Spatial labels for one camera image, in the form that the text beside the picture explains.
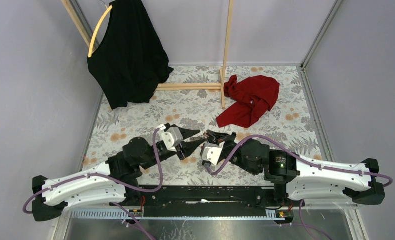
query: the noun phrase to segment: floral pattern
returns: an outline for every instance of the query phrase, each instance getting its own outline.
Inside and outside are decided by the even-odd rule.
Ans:
[[[219,83],[219,66],[175,66],[168,83]],[[236,141],[259,134],[270,137],[292,151],[321,159],[314,122],[308,111],[298,71],[294,66],[229,66],[227,76],[237,75],[238,81],[264,75],[280,83],[278,101],[270,112],[249,128],[229,125],[218,128],[216,117],[221,108],[219,90],[157,91],[150,103],[129,103],[128,107],[112,110],[103,98],[90,140],[83,168],[89,169],[122,151],[132,138],[143,137],[152,144],[152,134],[161,124],[176,124],[194,130],[237,133]],[[234,104],[226,97],[226,107]],[[271,185],[262,174],[252,176],[239,167],[228,164],[217,176],[210,176],[202,166],[200,150],[180,161],[172,157],[162,162],[164,185]],[[142,169],[139,184],[157,185],[158,168]]]

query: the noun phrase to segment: wooden clothes stand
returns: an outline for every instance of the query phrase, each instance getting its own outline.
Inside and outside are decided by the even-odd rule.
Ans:
[[[87,34],[86,27],[81,22],[80,17],[78,16],[77,12],[75,11],[75,8],[72,5],[71,1],[70,0],[62,0],[62,3],[65,6],[66,10],[68,11],[69,16],[71,17],[72,21],[74,22],[75,26],[77,27],[77,29],[78,29],[79,33],[81,34],[82,38],[84,39],[85,43],[89,47],[88,57],[90,58],[92,56],[93,52],[96,50],[95,41],[96,41],[96,37],[99,32],[99,29],[101,28],[101,25],[102,25],[104,19],[106,18],[106,16],[112,10],[113,6],[112,5],[109,7],[106,6],[106,11],[100,18],[99,22],[97,23],[97,26],[93,32],[93,36],[90,39],[89,35]],[[229,55],[230,31],[231,31],[231,25],[232,25],[233,5],[234,5],[234,0],[229,0],[227,31],[226,31],[226,35],[225,35],[224,60],[222,63],[222,68],[219,71],[221,83],[163,83],[163,84],[158,85],[158,87],[156,88],[157,91],[220,90],[221,91],[221,107],[222,107],[222,109],[226,108],[226,101],[225,101],[225,96],[224,96],[224,81],[226,78],[227,58]]]

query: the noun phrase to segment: gray wall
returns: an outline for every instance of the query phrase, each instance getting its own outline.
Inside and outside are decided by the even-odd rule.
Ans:
[[[395,180],[395,0],[345,1],[307,68],[337,161],[379,160]],[[372,240],[395,239],[395,182],[361,213]]]
[[[221,64],[229,0],[142,0],[171,64]],[[94,29],[106,8],[77,0]],[[112,0],[104,0],[109,5]],[[235,0],[230,64],[300,63],[335,0]],[[103,22],[97,39],[108,25]]]
[[[22,206],[33,177],[80,164],[101,93],[86,56],[60,0],[0,0],[0,240],[49,236]]]

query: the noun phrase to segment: black cloth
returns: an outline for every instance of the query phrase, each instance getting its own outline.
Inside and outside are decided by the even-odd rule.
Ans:
[[[110,3],[105,36],[87,58],[88,71],[102,87],[110,107],[149,103],[158,84],[173,71],[141,0]]]

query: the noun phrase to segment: crumpled red fabric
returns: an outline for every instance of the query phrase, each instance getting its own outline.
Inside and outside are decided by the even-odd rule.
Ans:
[[[218,127],[230,124],[249,128],[273,109],[279,98],[280,83],[272,77],[253,76],[237,83],[237,75],[224,84],[224,94],[237,102],[216,118]]]

